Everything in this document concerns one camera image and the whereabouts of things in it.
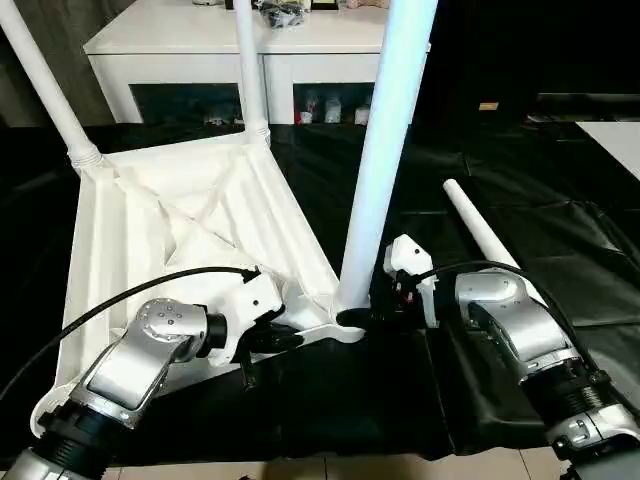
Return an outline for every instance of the black plastic sheet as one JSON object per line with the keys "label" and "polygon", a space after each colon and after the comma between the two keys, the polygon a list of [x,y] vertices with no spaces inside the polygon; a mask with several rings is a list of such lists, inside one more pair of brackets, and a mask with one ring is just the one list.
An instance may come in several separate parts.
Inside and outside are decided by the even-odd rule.
{"label": "black plastic sheet", "polygon": [[[364,129],[274,127],[272,150],[339,271]],[[223,133],[116,126],[89,130],[104,152]],[[78,179],[54,132],[0,130],[22,151],[0,178],[5,291],[0,384],[59,331]],[[482,258],[442,191],[449,177],[485,215],[521,266],[537,274],[602,366],[640,391],[640,188],[571,125],[414,129],[384,232],[408,233],[436,265]],[[438,458],[493,446],[542,446],[542,425],[479,332],[464,330],[451,281],[437,290],[443,327],[354,345],[323,341],[262,362],[258,389],[232,373],[155,402],[120,460],[152,464],[258,460],[319,452],[415,452]],[[28,418],[50,388],[55,353],[0,405],[3,464],[32,441]]]}

